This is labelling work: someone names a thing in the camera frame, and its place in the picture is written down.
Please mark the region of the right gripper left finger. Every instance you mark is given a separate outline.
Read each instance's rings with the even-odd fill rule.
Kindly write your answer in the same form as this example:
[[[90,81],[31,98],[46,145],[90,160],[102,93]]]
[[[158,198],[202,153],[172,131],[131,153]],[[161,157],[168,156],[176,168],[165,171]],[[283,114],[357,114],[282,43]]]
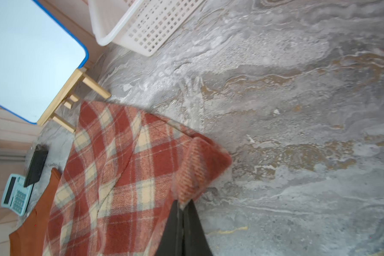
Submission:
[[[175,200],[155,256],[183,256],[183,211]]]

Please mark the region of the red plaid skirt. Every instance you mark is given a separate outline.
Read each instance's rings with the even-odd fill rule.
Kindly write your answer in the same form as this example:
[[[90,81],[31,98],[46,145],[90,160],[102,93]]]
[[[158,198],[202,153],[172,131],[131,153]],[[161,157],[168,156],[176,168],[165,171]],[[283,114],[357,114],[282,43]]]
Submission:
[[[43,254],[152,256],[173,202],[199,198],[231,163],[225,148],[167,117],[82,102]]]

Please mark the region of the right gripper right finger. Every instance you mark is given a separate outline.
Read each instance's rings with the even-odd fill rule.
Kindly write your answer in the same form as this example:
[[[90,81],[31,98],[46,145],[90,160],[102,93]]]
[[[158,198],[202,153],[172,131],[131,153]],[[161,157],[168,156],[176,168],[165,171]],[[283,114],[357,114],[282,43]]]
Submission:
[[[182,255],[213,256],[193,200],[183,210]]]

